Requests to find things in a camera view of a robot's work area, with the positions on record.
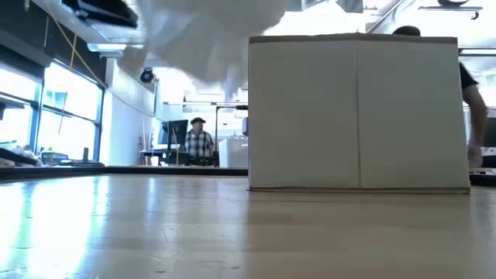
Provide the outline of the person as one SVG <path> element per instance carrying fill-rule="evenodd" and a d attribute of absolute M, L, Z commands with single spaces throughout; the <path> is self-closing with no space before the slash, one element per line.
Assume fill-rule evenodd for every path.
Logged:
<path fill-rule="evenodd" d="M 185 152 L 188 154 L 188 165 L 212 166 L 214 143 L 210 133 L 204 131 L 205 120 L 197 117 L 191 120 L 191 129 L 185 138 Z"/>
<path fill-rule="evenodd" d="M 470 110 L 470 138 L 468 144 L 475 143 L 483 147 L 487 124 L 487 106 L 478 90 L 478 82 L 474 80 L 461 62 L 458 64 L 462 98 Z"/>

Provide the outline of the white garment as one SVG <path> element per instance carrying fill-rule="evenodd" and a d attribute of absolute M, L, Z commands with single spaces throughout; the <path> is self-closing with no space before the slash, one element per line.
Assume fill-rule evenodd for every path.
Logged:
<path fill-rule="evenodd" d="M 248 75 L 248 44 L 276 26 L 291 0 L 136 0 L 143 46 L 122 61 L 133 71 L 153 55 L 167 67 L 235 93 Z"/>

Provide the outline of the black computer monitor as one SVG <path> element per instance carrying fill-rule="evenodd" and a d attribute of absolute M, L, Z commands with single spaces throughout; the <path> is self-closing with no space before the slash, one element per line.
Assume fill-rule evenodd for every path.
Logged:
<path fill-rule="evenodd" d="M 167 144 L 167 151 L 173 148 L 183 150 L 185 148 L 186 135 L 188 133 L 188 120 L 168 121 L 162 124 L 164 131 L 162 144 Z"/>
<path fill-rule="evenodd" d="M 496 147 L 496 118 L 488 118 L 483 147 Z"/>

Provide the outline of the white cabinet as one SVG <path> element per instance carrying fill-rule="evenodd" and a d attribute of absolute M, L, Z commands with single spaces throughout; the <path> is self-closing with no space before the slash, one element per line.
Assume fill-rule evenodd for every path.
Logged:
<path fill-rule="evenodd" d="M 226 138 L 219 142 L 219 166 L 223 168 L 248 168 L 247 138 Z"/>

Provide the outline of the person's hand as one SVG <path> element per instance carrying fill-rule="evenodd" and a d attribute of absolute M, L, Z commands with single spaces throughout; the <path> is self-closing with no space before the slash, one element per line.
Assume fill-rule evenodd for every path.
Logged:
<path fill-rule="evenodd" d="M 470 169 L 479 168 L 483 163 L 482 147 L 475 143 L 467 145 L 467 158 Z"/>

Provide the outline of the white fabric storage bin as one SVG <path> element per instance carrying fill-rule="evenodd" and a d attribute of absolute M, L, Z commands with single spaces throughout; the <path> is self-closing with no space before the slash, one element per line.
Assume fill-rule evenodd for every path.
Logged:
<path fill-rule="evenodd" d="M 470 192 L 454 37 L 255 36 L 249 187 Z"/>

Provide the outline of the black aluminium table frame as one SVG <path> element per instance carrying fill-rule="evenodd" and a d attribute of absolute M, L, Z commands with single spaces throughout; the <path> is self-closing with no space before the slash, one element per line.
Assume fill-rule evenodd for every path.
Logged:
<path fill-rule="evenodd" d="M 247 177 L 247 169 L 216 167 L 0 167 L 0 182 L 103 174 Z"/>

